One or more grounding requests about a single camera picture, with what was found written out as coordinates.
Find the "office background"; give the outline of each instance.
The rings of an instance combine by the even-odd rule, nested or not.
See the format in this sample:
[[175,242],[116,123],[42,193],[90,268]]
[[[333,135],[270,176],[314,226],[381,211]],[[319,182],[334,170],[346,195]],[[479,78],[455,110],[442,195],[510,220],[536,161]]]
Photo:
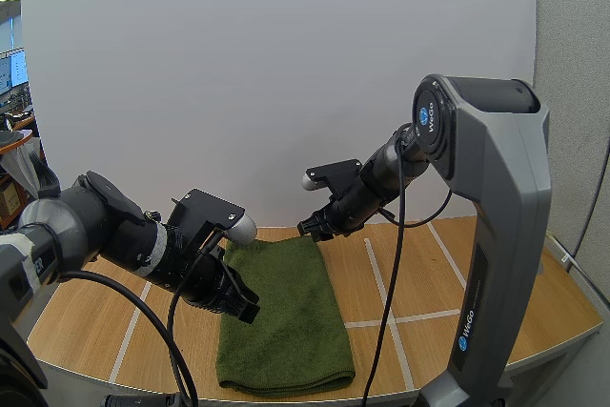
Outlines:
[[[604,174],[605,149],[610,137],[608,18],[607,0],[537,0],[538,43],[534,73],[537,92],[549,104],[552,113],[549,156],[554,200],[549,228],[570,251],[576,249],[584,233],[577,260],[606,295],[610,295],[607,255],[610,178],[608,171]],[[0,26],[0,33],[6,23]],[[110,19],[104,24],[114,27]],[[318,113],[320,117],[324,115],[324,111]],[[364,153],[357,155],[365,158],[362,155],[371,153],[369,150],[375,145],[367,141],[368,150],[361,149]],[[231,148],[238,148],[238,145],[233,143]],[[297,184],[294,192],[300,192]],[[317,203],[311,200],[312,208]],[[600,305],[580,274],[572,270],[571,275],[594,303]],[[601,305],[599,310],[607,322],[610,316]],[[606,325],[585,345],[559,382],[539,401],[539,406],[603,405],[610,397],[608,360],[610,332]]]

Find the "wooden table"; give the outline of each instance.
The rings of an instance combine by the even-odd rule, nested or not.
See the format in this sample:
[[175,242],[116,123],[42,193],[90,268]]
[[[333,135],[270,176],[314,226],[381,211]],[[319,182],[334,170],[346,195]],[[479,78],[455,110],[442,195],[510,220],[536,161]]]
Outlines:
[[[442,372],[453,344],[475,231],[473,217],[435,221],[408,230],[389,325],[372,395],[412,399]],[[298,236],[295,228],[260,229],[263,240]],[[350,237],[318,246],[352,343],[356,379],[331,393],[267,399],[222,389],[215,359],[219,316],[178,303],[175,338],[202,398],[252,402],[357,398],[369,374],[390,279],[397,228],[367,225]],[[601,318],[572,278],[546,250],[526,317],[509,359],[516,374],[558,356],[594,333]],[[165,319],[171,294],[100,259],[91,269],[146,297]],[[168,351],[149,321],[124,298],[104,287],[72,280],[61,285],[30,334],[37,358],[111,384],[155,392],[177,391]]]
[[0,154],[6,154],[8,152],[12,152],[16,148],[21,147],[22,145],[25,145],[26,143],[28,143],[28,140],[31,139],[32,131],[23,130],[23,131],[19,131],[19,132],[21,132],[23,134],[23,137],[21,137],[16,142],[13,142],[9,145],[5,145],[4,147],[0,147]]
[[24,119],[21,119],[21,120],[17,121],[15,123],[15,125],[12,127],[12,129],[14,131],[19,131],[20,129],[23,129],[26,126],[28,126],[30,123],[33,123],[35,120],[36,120],[35,116],[33,114],[31,114],[27,118],[24,118]]

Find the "blue logo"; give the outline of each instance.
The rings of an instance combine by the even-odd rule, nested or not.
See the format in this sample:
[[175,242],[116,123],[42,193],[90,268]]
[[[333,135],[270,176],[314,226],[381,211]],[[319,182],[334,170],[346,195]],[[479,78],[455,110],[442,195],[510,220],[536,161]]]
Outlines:
[[419,122],[422,126],[428,124],[428,109],[426,109],[425,107],[422,107],[419,111]]

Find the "folded towel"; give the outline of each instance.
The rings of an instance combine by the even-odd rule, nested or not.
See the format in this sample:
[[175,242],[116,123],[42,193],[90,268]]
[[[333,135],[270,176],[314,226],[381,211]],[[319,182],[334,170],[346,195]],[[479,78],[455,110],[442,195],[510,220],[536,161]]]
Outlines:
[[223,315],[223,388],[285,397],[343,388],[356,369],[324,259],[310,237],[230,244],[225,261],[260,296],[253,324]]

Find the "cable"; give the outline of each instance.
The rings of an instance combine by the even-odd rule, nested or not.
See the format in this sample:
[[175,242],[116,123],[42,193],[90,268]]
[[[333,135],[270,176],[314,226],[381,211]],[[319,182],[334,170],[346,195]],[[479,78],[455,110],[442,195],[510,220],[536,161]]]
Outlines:
[[610,140],[608,140],[608,146],[606,148],[605,162],[603,165],[603,171],[601,171],[600,179],[598,180],[598,186],[596,187],[595,194],[594,194],[595,197],[593,199],[593,202],[591,203],[591,208],[589,209],[589,214],[587,215],[587,219],[585,220],[586,222],[584,223],[584,226],[582,226],[582,231],[580,231],[579,241],[577,242],[576,248],[574,249],[573,257],[576,257],[576,255],[579,253],[580,245],[582,244],[582,240],[584,240],[584,236],[586,235],[587,228],[589,227],[589,223],[591,222],[591,217],[593,217],[593,211],[595,210],[595,206],[598,203],[598,198],[600,197],[600,191],[601,191],[601,185],[603,184],[603,178],[605,177],[606,170],[608,169],[608,159],[610,159]]
[[[175,308],[178,305],[178,299],[180,298],[180,295],[186,288],[187,283],[189,282],[189,278],[191,278],[191,275],[193,275],[193,272],[194,272],[195,268],[197,267],[197,264],[199,263],[199,261],[201,259],[203,259],[204,255],[209,253],[210,250],[218,244],[218,242],[222,239],[222,237],[223,237],[223,233],[219,232],[219,231],[214,232],[210,236],[208,241],[203,245],[203,248],[201,249],[201,251],[199,251],[199,253],[197,254],[197,257],[194,259],[193,264],[191,264],[191,267],[189,268],[189,270],[184,274],[184,277],[182,277],[180,284],[178,285],[175,292],[173,293],[172,302],[170,303],[170,309],[168,310],[168,332],[170,333],[170,337],[172,339],[173,339],[173,317],[175,315]],[[173,357],[172,351],[170,351],[170,361],[172,362],[172,370],[173,370],[173,377],[175,378],[175,383],[178,385],[178,390],[180,391],[180,395],[182,395],[182,397],[186,401],[186,399],[188,399],[189,397],[186,395],[186,389],[184,388],[184,384],[182,382],[182,376],[180,375],[180,371],[178,370],[178,365],[176,364],[176,360]]]
[[[396,154],[398,158],[402,157],[402,142],[399,140],[396,143]],[[404,173],[402,171],[402,161],[398,160],[398,179],[400,180],[399,196],[400,196],[400,212],[398,215],[398,239],[396,241],[396,255],[394,257],[394,267],[392,268],[392,276],[390,277],[390,287],[388,288],[388,297],[385,301],[385,307],[383,309],[383,317],[381,318],[381,328],[379,329],[379,336],[377,337],[377,347],[375,350],[375,357],[373,358],[373,367],[371,367],[371,373],[369,374],[369,380],[366,382],[366,388],[364,388],[364,394],[362,395],[362,407],[366,406],[366,400],[371,391],[371,384],[375,378],[375,372],[377,370],[377,364],[379,363],[379,357],[381,356],[381,345],[383,345],[383,335],[385,334],[385,327],[388,323],[388,316],[390,315],[390,305],[392,304],[392,297],[394,296],[394,288],[397,284],[398,276],[398,265],[400,263],[400,254],[402,253],[402,239],[404,237],[404,217],[405,217],[405,192],[404,192]]]
[[142,299],[140,299],[137,295],[135,295],[132,291],[130,291],[129,289],[127,289],[120,283],[118,283],[106,276],[97,274],[95,272],[66,271],[60,275],[60,278],[62,278],[62,279],[79,278],[81,280],[94,281],[95,283],[100,283],[104,286],[108,286],[109,288],[112,288],[113,290],[115,290],[118,293],[120,293],[121,295],[123,295],[133,305],[135,305],[138,309],[140,309],[142,314],[144,314],[144,316],[149,319],[149,321],[152,323],[152,325],[154,326],[156,331],[161,335],[161,337],[165,341],[165,344],[170,349],[172,356],[177,361],[177,365],[180,368],[180,372],[184,376],[185,382],[186,382],[187,386],[189,387],[191,405],[193,407],[197,407],[197,405],[198,405],[197,390],[194,386],[193,377],[191,376],[191,372],[189,371],[189,367],[187,366],[187,363],[184,360],[184,357],[182,357],[180,350],[178,349],[177,345],[173,341],[172,335],[168,332],[167,329],[165,329],[161,320],[157,317],[157,315],[154,314],[154,312],[151,310],[151,308],[148,305],[146,305],[146,303]]
[[608,297],[605,296],[605,294],[600,290],[600,288],[598,288],[598,285],[596,285],[593,280],[591,279],[591,277],[589,276],[588,273],[586,273],[582,267],[579,265],[579,263],[577,262],[576,259],[574,259],[574,257],[570,254],[570,252],[567,251],[567,249],[563,246],[563,244],[561,242],[559,242],[554,235],[552,235],[550,233],[550,231],[546,231],[546,236],[547,238],[553,242],[555,244],[555,246],[557,248],[559,248],[559,251],[565,256],[567,257],[567,259],[570,261],[570,266],[574,266],[574,268],[579,271],[579,273],[582,275],[582,277],[584,278],[584,280],[589,284],[589,286],[593,289],[593,291],[596,293],[596,295],[598,295],[598,297],[600,298],[601,302],[603,302],[603,305],[610,311],[610,300],[608,300]]
[[[405,224],[403,226],[403,228],[404,229],[416,228],[418,226],[423,226],[424,224],[427,224],[430,221],[432,221],[433,219],[435,219],[437,216],[439,216],[441,214],[441,212],[443,210],[445,210],[445,207],[447,207],[447,204],[449,203],[449,200],[451,199],[452,195],[453,195],[453,193],[451,192],[451,190],[449,190],[449,192],[447,193],[447,197],[445,197],[445,201],[442,203],[442,205],[438,208],[438,210],[436,212],[434,212],[433,214],[428,216],[426,219],[422,219],[421,221],[418,221],[417,223]],[[380,208],[378,210],[378,212],[381,216],[383,216],[385,219],[390,221],[392,224],[394,224],[395,226],[398,226],[398,222],[394,220],[395,215],[392,212],[390,212],[389,210],[386,210],[384,208]]]

